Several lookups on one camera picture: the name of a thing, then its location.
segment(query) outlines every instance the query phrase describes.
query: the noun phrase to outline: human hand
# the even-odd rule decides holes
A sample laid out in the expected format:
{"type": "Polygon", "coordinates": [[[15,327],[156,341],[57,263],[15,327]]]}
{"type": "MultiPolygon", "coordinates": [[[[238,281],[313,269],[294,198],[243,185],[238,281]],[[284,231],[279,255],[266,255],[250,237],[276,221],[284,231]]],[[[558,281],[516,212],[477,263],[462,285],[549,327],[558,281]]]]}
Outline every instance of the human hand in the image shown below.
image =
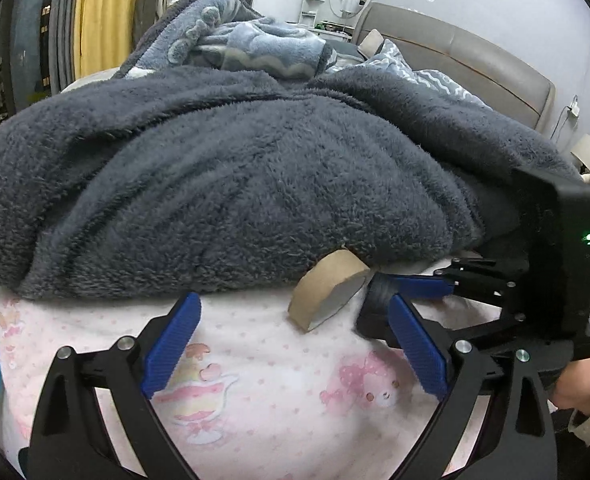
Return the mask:
{"type": "Polygon", "coordinates": [[[590,359],[573,361],[564,369],[550,401],[560,410],[572,408],[590,416],[590,359]]]}

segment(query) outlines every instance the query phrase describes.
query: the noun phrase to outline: masking tape roll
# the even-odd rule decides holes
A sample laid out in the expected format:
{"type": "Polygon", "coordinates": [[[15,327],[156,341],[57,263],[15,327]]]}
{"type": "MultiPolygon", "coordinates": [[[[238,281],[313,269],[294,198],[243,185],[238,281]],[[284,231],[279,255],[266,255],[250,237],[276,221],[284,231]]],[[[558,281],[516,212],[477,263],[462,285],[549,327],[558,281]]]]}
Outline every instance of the masking tape roll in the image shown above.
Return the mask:
{"type": "Polygon", "coordinates": [[[370,277],[370,269],[347,250],[329,254],[299,280],[288,306],[290,318],[305,332],[334,316],[370,277]]]}

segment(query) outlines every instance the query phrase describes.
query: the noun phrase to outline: fuzzy blanket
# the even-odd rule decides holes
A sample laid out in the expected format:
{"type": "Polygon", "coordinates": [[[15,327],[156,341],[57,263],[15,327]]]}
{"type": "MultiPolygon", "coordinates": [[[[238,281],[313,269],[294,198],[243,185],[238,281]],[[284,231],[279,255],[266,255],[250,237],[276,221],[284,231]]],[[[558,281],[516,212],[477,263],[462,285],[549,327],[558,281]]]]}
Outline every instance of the fuzzy blanket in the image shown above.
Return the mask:
{"type": "Polygon", "coordinates": [[[304,80],[332,66],[333,54],[316,34],[261,16],[244,0],[180,0],[144,35],[118,76],[191,64],[304,80]]]}
{"type": "MultiPolygon", "coordinates": [[[[442,95],[450,96],[456,100],[468,101],[479,106],[487,106],[479,97],[472,95],[457,81],[452,80],[439,70],[413,70],[406,63],[404,56],[395,43],[386,39],[379,51],[370,59],[359,66],[369,66],[399,76],[410,83],[424,85],[442,95]]],[[[343,66],[337,64],[328,68],[328,72],[343,70],[343,66]]]]}
{"type": "Polygon", "coordinates": [[[373,67],[123,78],[166,29],[0,126],[0,285],[132,298],[295,282],[341,247],[435,260],[518,226],[512,168],[577,177],[526,126],[373,67]]]}

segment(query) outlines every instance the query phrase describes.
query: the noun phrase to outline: bed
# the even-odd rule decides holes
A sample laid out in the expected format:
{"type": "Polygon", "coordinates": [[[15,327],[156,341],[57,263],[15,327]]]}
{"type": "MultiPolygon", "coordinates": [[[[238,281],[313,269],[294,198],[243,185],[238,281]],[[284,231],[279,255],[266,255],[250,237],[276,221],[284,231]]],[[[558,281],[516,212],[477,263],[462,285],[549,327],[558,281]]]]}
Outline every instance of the bed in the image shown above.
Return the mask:
{"type": "MultiPolygon", "coordinates": [[[[400,47],[412,68],[441,70],[470,88],[491,107],[527,126],[539,131],[543,129],[554,100],[555,88],[548,80],[507,52],[433,18],[381,4],[373,4],[364,12],[354,41],[359,43],[373,28],[377,28],[384,37],[400,47]],[[480,51],[479,58],[466,60],[463,52],[468,49],[470,56],[474,46],[480,51]]],[[[107,76],[109,74],[98,75],[98,78],[107,76]]],[[[382,364],[381,359],[378,361],[373,358],[364,342],[357,339],[353,341],[355,352],[358,353],[355,357],[340,352],[333,353],[332,343],[328,348],[320,346],[319,342],[313,341],[315,335],[309,336],[312,339],[310,343],[306,342],[307,336],[303,336],[304,339],[297,338],[292,333],[292,327],[285,322],[289,297],[289,289],[263,294],[242,292],[234,296],[207,297],[205,301],[209,308],[205,311],[212,314],[212,318],[204,320],[204,329],[198,334],[199,338],[188,346],[184,360],[180,363],[179,376],[171,384],[170,391],[156,401],[162,420],[168,423],[166,427],[182,454],[205,480],[217,478],[213,471],[218,470],[218,474],[221,474],[224,457],[231,456],[233,458],[226,461],[225,465],[234,468],[234,471],[231,469],[230,474],[223,475],[222,478],[229,478],[234,473],[240,479],[296,480],[312,478],[313,472],[320,479],[337,478],[337,473],[342,478],[364,478],[370,474],[374,475],[373,478],[388,478],[414,442],[413,437],[416,438],[421,433],[435,408],[435,400],[421,391],[408,370],[401,372],[402,377],[405,377],[405,380],[401,380],[399,372],[390,371],[382,364]],[[228,325],[226,319],[231,314],[237,316],[237,321],[228,325]],[[252,330],[246,332],[243,327],[260,319],[274,325],[274,329],[271,330],[270,337],[259,336],[257,341],[251,341],[256,334],[252,330]],[[298,348],[300,356],[293,357],[292,362],[289,362],[289,357],[284,356],[284,351],[289,348],[282,336],[292,337],[293,341],[297,341],[290,343],[290,346],[291,349],[298,348]],[[270,348],[268,345],[265,347],[268,352],[262,350],[266,341],[268,345],[273,343],[270,348]],[[277,363],[272,360],[273,353],[280,354],[279,359],[275,359],[277,363]],[[327,364],[315,365],[310,360],[313,355],[321,355],[329,361],[327,364]],[[364,384],[369,386],[364,391],[365,400],[360,397],[354,405],[348,407],[341,402],[337,403],[340,388],[336,382],[343,367],[358,370],[364,384]],[[311,383],[314,384],[303,387],[302,378],[306,370],[310,372],[308,376],[313,378],[311,383]],[[390,381],[382,382],[382,377],[390,381]],[[254,380],[255,384],[251,385],[249,380],[254,380]],[[391,393],[386,389],[390,387],[389,383],[396,390],[392,392],[395,396],[393,398],[401,396],[403,399],[404,406],[398,410],[390,410],[391,393]],[[207,409],[182,403],[185,400],[182,396],[196,395],[195,388],[201,388],[204,384],[214,388],[204,392],[206,398],[202,402],[207,409]],[[254,404],[262,412],[262,415],[257,415],[256,420],[248,420],[247,416],[238,417],[237,420],[234,416],[224,416],[226,407],[230,412],[243,413],[246,403],[254,402],[251,396],[263,395],[258,390],[264,384],[266,388],[272,389],[270,394],[262,397],[262,402],[254,404]],[[229,387],[230,397],[226,396],[229,387]],[[308,426],[305,428],[296,424],[295,416],[299,413],[307,417],[308,426]],[[267,431],[267,425],[260,422],[269,420],[271,416],[280,423],[272,431],[267,431]],[[337,417],[344,417],[346,425],[339,425],[336,422],[337,417]],[[391,421],[396,431],[390,429],[391,421]],[[280,433],[286,435],[283,442],[277,437],[280,433]],[[317,441],[313,439],[313,434],[323,442],[330,442],[328,458],[350,456],[351,444],[358,446],[359,449],[354,452],[359,457],[346,459],[345,465],[337,468],[341,458],[329,461],[326,455],[315,454],[317,441]],[[272,442],[273,439],[274,444],[267,447],[266,441],[272,442]],[[297,447],[293,454],[286,449],[286,444],[297,447]],[[379,452],[382,445],[387,446],[386,452],[380,457],[377,468],[370,469],[372,455],[379,452]],[[364,451],[368,446],[372,446],[371,453],[364,451]],[[262,461],[257,464],[249,462],[248,457],[264,457],[267,449],[272,449],[270,461],[265,464],[262,461]]],[[[91,320],[78,315],[82,309],[91,308],[87,305],[78,304],[71,309],[69,303],[36,304],[22,301],[0,290],[0,361],[4,382],[8,387],[2,405],[3,431],[0,433],[0,445],[14,465],[18,449],[27,445],[37,396],[56,349],[65,344],[71,344],[80,351],[106,348],[125,333],[138,333],[150,317],[164,314],[171,305],[171,300],[155,304],[139,301],[131,302],[127,306],[130,309],[128,310],[114,304],[104,304],[103,309],[96,310],[98,318],[91,320]],[[99,318],[104,315],[105,321],[99,318]],[[91,326],[96,327],[94,332],[89,331],[91,326]],[[83,339],[78,338],[82,328],[83,339]]],[[[360,297],[357,297],[339,315],[321,327],[328,331],[328,337],[319,340],[333,341],[335,336],[330,335],[332,331],[338,338],[342,333],[347,338],[353,337],[348,331],[359,306],[360,297]]],[[[445,325],[452,327],[483,322],[496,315],[496,312],[483,305],[466,302],[427,305],[426,308],[424,314],[440,319],[445,325]],[[445,313],[445,307],[448,308],[448,319],[440,316],[445,313]]],[[[104,406],[109,408],[108,426],[117,427],[116,415],[114,409],[110,409],[107,397],[101,398],[100,402],[104,402],[104,406]]],[[[466,462],[483,413],[482,402],[472,418],[468,438],[454,457],[450,470],[463,466],[466,462]]],[[[122,463],[140,472],[123,435],[111,436],[115,438],[114,443],[122,463]]]]}
{"type": "Polygon", "coordinates": [[[555,85],[522,60],[489,41],[414,10],[380,3],[361,14],[352,42],[377,29],[392,40],[414,70],[440,70],[489,107],[543,132],[555,85]]]}

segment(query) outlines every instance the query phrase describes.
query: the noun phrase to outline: gray upholstered headboard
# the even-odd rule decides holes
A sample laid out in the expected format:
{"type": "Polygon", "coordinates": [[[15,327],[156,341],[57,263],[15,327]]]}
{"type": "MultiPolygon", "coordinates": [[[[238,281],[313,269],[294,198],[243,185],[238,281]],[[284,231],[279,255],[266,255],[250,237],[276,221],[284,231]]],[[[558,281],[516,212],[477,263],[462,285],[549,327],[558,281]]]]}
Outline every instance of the gray upholstered headboard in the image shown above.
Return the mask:
{"type": "Polygon", "coordinates": [[[396,43],[414,70],[440,70],[491,108],[543,131],[555,86],[522,60],[462,28],[378,3],[362,12],[352,42],[361,43],[374,28],[396,43]]]}

